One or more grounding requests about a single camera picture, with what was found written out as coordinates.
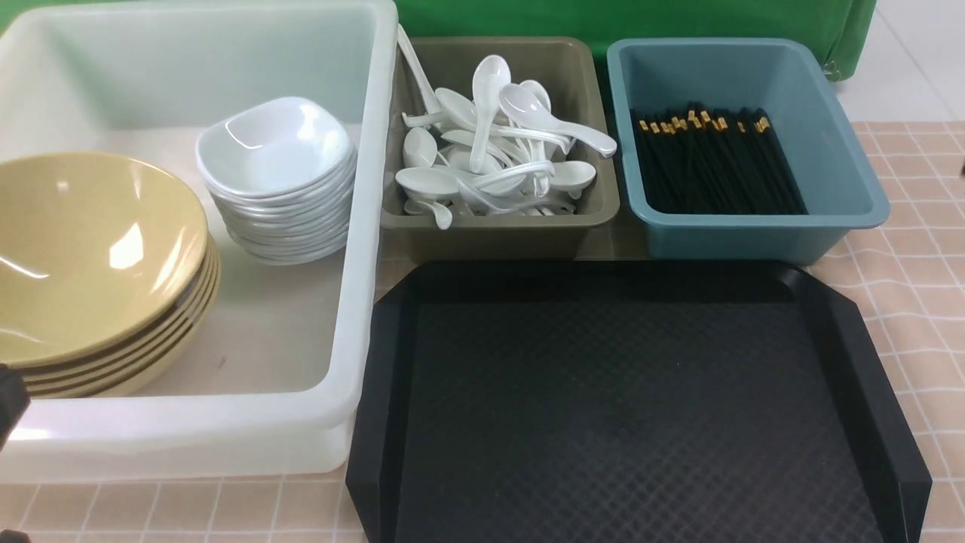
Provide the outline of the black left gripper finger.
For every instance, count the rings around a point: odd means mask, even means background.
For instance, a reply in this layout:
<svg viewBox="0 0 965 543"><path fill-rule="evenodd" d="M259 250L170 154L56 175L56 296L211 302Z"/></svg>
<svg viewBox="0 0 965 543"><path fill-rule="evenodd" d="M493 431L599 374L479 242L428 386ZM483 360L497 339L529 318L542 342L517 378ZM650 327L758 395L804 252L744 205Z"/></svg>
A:
<svg viewBox="0 0 965 543"><path fill-rule="evenodd" d="M3 449L11 439L15 427L30 406L30 395L20 374L1 364L0 447Z"/></svg>

